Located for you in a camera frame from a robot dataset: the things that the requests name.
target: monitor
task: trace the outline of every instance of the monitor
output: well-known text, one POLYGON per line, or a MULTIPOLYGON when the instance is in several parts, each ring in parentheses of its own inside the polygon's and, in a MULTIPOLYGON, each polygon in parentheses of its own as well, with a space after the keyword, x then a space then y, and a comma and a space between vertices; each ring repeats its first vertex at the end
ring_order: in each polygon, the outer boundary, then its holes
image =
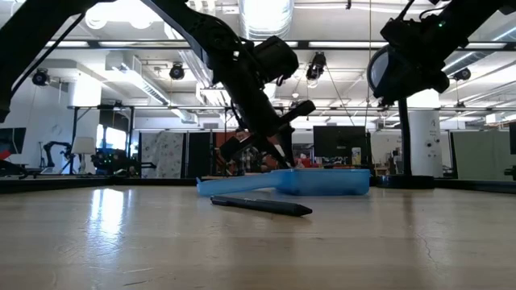
POLYGON ((368 144, 364 126, 314 126, 315 156, 351 157, 354 147, 362 148, 365 156, 368 144))

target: spotlight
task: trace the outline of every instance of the spotlight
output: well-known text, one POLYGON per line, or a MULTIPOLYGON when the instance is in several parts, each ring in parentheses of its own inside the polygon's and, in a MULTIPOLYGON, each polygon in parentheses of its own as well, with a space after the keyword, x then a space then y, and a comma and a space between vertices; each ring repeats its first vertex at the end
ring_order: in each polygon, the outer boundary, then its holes
POLYGON ((471 71, 468 68, 461 69, 459 72, 453 75, 453 79, 456 81, 467 81, 471 77, 471 71))
POLYGON ((309 88, 315 88, 318 84, 318 79, 324 73, 326 66, 326 57, 324 52, 316 52, 314 59, 311 61, 308 71, 306 72, 306 79, 309 88))
POLYGON ((173 80, 182 80, 185 77, 185 70, 183 69, 182 63, 174 63, 170 70, 170 77, 173 80))
POLYGON ((50 77, 48 76, 48 69, 38 68, 38 70, 32 77, 32 84, 37 86, 47 86, 49 83, 50 77))

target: computer screen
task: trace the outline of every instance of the computer screen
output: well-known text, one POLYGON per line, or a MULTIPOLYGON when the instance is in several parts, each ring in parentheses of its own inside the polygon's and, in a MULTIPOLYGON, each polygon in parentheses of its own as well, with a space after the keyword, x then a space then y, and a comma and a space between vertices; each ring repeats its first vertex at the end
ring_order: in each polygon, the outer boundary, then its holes
POLYGON ((350 157, 354 147, 362 148, 365 155, 367 146, 364 126, 314 126, 317 157, 350 157))
POLYGON ((0 152, 9 151, 11 154, 22 154, 26 132, 27 128, 0 129, 0 152))

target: column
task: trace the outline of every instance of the column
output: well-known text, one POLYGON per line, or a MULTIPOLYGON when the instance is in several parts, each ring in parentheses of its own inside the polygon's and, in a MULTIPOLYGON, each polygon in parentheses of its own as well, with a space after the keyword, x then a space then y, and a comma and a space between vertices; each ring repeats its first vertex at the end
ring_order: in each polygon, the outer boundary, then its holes
MULTIPOLYGON (((439 107, 434 90, 416 93, 407 99, 409 107, 439 107)), ((439 111, 409 112, 412 174, 443 177, 443 153, 440 146, 439 111)))

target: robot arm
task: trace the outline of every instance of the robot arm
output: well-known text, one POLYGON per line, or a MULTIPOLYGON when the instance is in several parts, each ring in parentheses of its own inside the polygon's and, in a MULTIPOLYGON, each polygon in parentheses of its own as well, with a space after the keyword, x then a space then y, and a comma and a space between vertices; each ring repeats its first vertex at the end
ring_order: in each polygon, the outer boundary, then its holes
MULTIPOLYGON (((84 14, 98 2, 114 0, 26 0, 0 30, 0 122, 9 114, 11 88, 41 49, 72 15, 84 14)), ((280 85, 298 69, 298 58, 281 39, 271 37, 254 47, 213 16, 191 10, 185 0, 142 0, 188 41, 195 54, 213 70, 213 83, 221 82, 252 132, 253 142, 276 135, 287 161, 293 163, 289 121, 315 110, 308 101, 302 109, 279 117, 263 92, 264 84, 277 79, 280 85)), ((252 144, 243 143, 235 150, 252 144)))
POLYGON ((54 161, 52 160, 52 147, 54 145, 60 145, 65 148, 64 152, 61 152, 64 154, 64 157, 66 159, 70 159, 72 157, 72 144, 66 143, 66 142, 57 142, 57 141, 51 141, 43 145, 43 149, 45 150, 45 153, 47 154, 47 168, 54 168, 56 165, 54 164, 54 161))
MULTIPOLYGON (((440 0, 430 0, 437 4, 440 0)), ((429 15, 420 22, 404 20, 404 11, 390 19, 381 30, 389 42, 372 58, 368 80, 382 106, 410 97, 424 89, 443 93, 449 84, 442 72, 444 61, 458 47, 468 45, 468 37, 500 10, 514 12, 515 0, 451 0, 438 15, 429 15)))

